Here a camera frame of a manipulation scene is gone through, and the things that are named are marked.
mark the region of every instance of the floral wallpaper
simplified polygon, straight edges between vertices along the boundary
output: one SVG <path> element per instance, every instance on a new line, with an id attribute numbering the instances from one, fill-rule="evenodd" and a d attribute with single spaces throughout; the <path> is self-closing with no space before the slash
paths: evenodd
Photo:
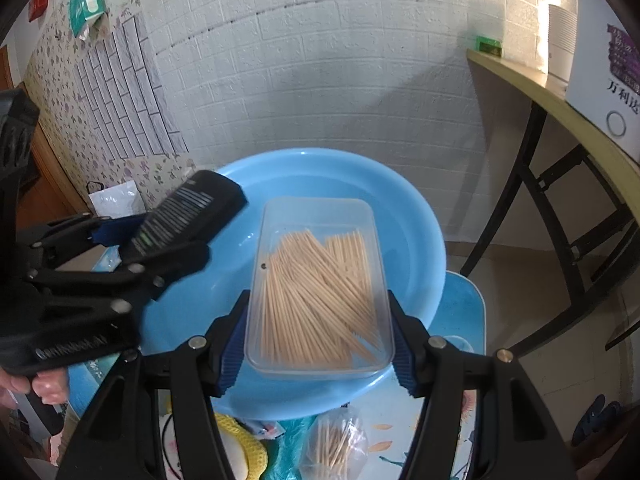
<path id="1" fill-rule="evenodd" d="M 81 41 L 74 38 L 69 26 L 69 0 L 61 1 L 44 26 L 24 84 L 40 107 L 40 124 L 53 152 L 87 203 L 89 181 L 109 187 L 134 180 L 146 207 L 152 208 L 193 172 L 194 162 L 184 155 L 108 160 L 94 136 L 72 69 L 97 40 L 140 11 L 140 0 L 105 2 L 106 15 L 95 23 L 88 41 Z"/>

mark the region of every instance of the yellow knitted cloth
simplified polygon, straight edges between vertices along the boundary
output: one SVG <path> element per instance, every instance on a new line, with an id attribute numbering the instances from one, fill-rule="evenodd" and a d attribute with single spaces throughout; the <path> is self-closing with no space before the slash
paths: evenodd
<path id="1" fill-rule="evenodd" d="M 249 468 L 246 480 L 258 480 L 267 469 L 267 451 L 260 441 L 240 426 L 232 416 L 216 413 L 216 422 L 220 430 L 226 431 L 240 443 Z"/>

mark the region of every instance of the plastic container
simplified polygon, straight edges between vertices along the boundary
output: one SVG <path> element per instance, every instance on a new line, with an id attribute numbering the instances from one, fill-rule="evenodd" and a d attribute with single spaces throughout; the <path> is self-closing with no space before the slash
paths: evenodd
<path id="1" fill-rule="evenodd" d="M 269 268 L 269 257 L 281 246 L 287 234 L 310 231 L 320 244 L 335 235 L 358 233 L 362 236 L 366 252 L 372 298 L 372 317 L 378 335 L 377 347 L 357 337 L 370 356 L 364 359 L 350 352 L 346 366 L 294 365 L 277 362 L 273 356 L 265 355 L 262 341 L 262 294 Z M 286 379 L 330 380 L 339 378 L 367 377 L 383 370 L 394 357 L 391 314 L 389 310 L 386 281 L 373 211 L 369 204 L 358 199 L 277 197 L 264 207 L 260 240 L 254 265 L 252 293 L 249 300 L 244 354 L 249 364 L 263 375 Z"/>

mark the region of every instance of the wooden desk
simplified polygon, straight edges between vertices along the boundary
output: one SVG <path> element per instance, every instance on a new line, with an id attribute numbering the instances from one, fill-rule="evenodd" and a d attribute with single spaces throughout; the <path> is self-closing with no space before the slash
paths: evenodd
<path id="1" fill-rule="evenodd" d="M 640 166 L 564 100 L 565 89 L 553 77 L 519 63 L 467 50 L 469 61 L 493 72 L 537 102 L 583 145 L 640 222 Z"/>
<path id="2" fill-rule="evenodd" d="M 547 78 L 545 73 L 538 70 L 473 50 L 468 50 L 466 56 L 470 62 L 493 72 L 523 92 L 531 98 L 532 104 L 513 169 L 460 274 L 468 276 L 476 266 L 524 184 L 554 245 L 570 298 L 570 305 L 564 312 L 511 347 L 513 354 L 522 356 L 558 337 L 588 316 L 640 264 L 640 168 L 609 137 L 567 104 L 564 100 L 565 90 L 555 78 Z M 579 145 L 536 176 L 529 165 L 549 114 L 571 132 Z M 609 195 L 616 211 L 570 242 L 545 193 L 558 178 L 579 164 L 585 164 L 591 170 Z M 623 230 L 623 237 L 591 275 L 591 284 L 585 288 L 578 262 Z M 610 340 L 606 348 L 619 343 L 638 327 L 640 322 Z"/>

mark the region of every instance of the green box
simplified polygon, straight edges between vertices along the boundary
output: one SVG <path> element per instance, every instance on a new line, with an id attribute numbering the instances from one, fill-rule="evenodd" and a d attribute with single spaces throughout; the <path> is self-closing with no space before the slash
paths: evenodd
<path id="1" fill-rule="evenodd" d="M 476 50 L 491 54 L 495 57 L 502 57 L 502 43 L 498 40 L 485 38 L 484 36 L 476 37 Z"/>

